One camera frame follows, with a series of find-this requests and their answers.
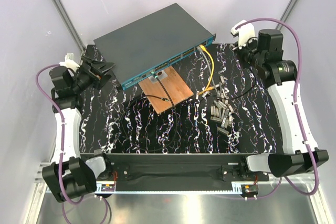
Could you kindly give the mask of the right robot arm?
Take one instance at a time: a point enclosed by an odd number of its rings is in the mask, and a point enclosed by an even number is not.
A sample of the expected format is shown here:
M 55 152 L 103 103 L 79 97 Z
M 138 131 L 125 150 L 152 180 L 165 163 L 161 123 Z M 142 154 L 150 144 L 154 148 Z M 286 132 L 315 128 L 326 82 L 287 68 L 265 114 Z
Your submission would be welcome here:
M 255 33 L 252 24 L 233 27 L 230 33 L 238 38 L 232 50 L 243 68 L 253 67 L 263 81 L 276 109 L 282 140 L 282 154 L 256 154 L 246 158 L 238 167 L 239 176 L 250 180 L 257 172 L 275 177 L 303 174 L 313 171 L 312 162 L 321 166 L 329 160 L 326 150 L 318 148 L 312 136 L 305 113 L 297 119 L 295 105 L 302 109 L 300 89 L 295 85 L 297 68 L 293 61 L 283 60 L 283 34 L 276 29 Z

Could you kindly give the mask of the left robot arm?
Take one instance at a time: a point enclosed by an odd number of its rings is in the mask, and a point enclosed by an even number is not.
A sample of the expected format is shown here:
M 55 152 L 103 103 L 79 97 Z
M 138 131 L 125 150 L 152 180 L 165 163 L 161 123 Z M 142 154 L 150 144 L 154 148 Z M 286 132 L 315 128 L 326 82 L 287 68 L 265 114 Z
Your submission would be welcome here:
M 96 154 L 84 161 L 79 150 L 82 120 L 82 93 L 89 87 L 100 90 L 110 79 L 113 62 L 83 56 L 81 63 L 66 58 L 44 67 L 53 83 L 50 94 L 38 85 L 40 92 L 52 103 L 57 123 L 56 145 L 50 165 L 42 169 L 42 178 L 58 202 L 79 204 L 85 195 L 97 190 L 97 179 L 109 179 L 113 167 L 105 154 Z

